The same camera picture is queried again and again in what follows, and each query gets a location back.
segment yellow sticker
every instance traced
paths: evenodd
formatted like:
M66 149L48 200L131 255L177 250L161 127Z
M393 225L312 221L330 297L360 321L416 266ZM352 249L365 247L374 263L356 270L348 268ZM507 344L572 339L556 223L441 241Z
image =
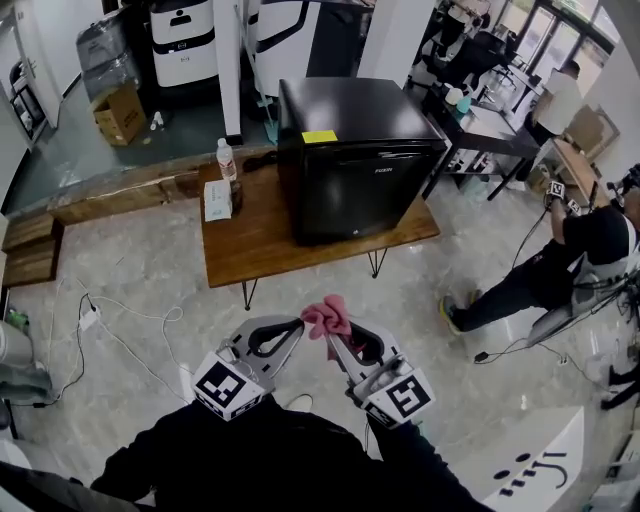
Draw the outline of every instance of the yellow sticker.
M305 143L313 144L314 142L331 142L338 140L333 130L322 130L318 132L302 132L302 138Z

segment trash bin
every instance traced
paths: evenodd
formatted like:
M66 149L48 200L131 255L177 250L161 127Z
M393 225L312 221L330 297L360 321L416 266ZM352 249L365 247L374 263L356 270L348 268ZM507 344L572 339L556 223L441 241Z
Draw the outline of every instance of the trash bin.
M0 364L24 368L32 362L31 340L15 327L0 321Z

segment black mini fridge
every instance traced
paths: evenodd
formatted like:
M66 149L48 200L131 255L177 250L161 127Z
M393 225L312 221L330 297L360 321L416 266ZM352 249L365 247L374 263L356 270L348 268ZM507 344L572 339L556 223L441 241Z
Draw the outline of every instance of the black mini fridge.
M278 174L300 245L394 228L445 149L391 80L280 81Z

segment tiled floor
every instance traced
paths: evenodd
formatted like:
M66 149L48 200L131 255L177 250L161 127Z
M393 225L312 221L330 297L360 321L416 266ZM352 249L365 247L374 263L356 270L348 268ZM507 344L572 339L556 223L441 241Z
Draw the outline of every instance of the tiled floor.
M184 317L166 326L176 358L196 368L248 315L298 314L329 293L345 297L350 312L386 326L427 375L437 402L422 417L422 429L450 463L500 439L525 411L583 405L586 414L584 471L555 511L575 512L601 481L604 465L629 428L630 407L603 413L600 392L571 365L542 348L505 356L490 366L472 364L482 351L501 351L525 335L540 310L529 310L463 337L454 338L437 313L437 300L452 290L462 300L473 286L488 288L510 269L520 241L540 214L538 200L505 191L493 202L462 196L443 181L429 205L442 235L389 251L377 280L365 256L260 280L250 313L239 285L207 287L197 201L121 215L69 227L58 283L51 371L58 388L76 360L72 341L56 342L74 328L83 289L121 301L147 315L162 316L179 305ZM530 256L548 240L541 225L523 251ZM46 360L46 340L58 283L17 289L11 302L29 314L36 352ZM161 322L132 315L96 299L102 321L178 393L188 386L171 361ZM615 304L548 345L566 351L597 378L608 361L624 364L632 328ZM85 483L135 434L182 405L98 325L82 334L86 374L56 406L19 408L16 422L28 440L48 446L63 470ZM365 418L344 396L345 377L326 360L322 342L306 336L278 375L280 403L299 393L314 396L314 412L361 439Z

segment pink cloth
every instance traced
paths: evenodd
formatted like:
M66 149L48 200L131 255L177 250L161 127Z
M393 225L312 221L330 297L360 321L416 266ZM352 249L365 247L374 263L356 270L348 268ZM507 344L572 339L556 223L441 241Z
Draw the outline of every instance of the pink cloth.
M344 299L340 295L327 295L324 303L311 304L302 310L300 318L303 321L314 324L309 338L317 340L321 336L328 334L342 334L351 336L351 324L347 308L344 306ZM356 352L360 352L364 347L354 347ZM327 346L329 360L336 360L334 350Z

